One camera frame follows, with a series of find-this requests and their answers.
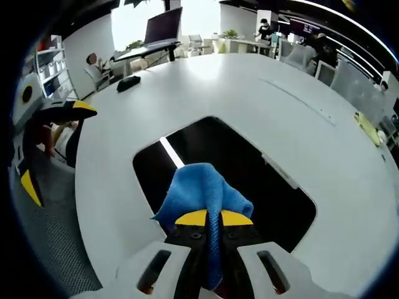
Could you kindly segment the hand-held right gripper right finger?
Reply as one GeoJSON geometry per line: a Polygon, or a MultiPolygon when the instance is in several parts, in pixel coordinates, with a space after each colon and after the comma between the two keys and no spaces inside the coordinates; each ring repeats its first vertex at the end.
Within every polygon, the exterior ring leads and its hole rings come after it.
{"type": "Polygon", "coordinates": [[[232,298],[350,298],[318,286],[309,268],[274,242],[265,242],[252,220],[221,211],[224,281],[232,298]]]}

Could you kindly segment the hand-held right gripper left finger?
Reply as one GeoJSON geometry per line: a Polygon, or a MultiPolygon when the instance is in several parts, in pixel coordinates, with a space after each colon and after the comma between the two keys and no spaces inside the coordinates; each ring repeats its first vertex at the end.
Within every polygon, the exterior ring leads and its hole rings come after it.
{"type": "Polygon", "coordinates": [[[175,221],[165,241],[155,241],[119,266],[115,280],[74,298],[200,298],[206,276],[207,211],[175,221]]]}

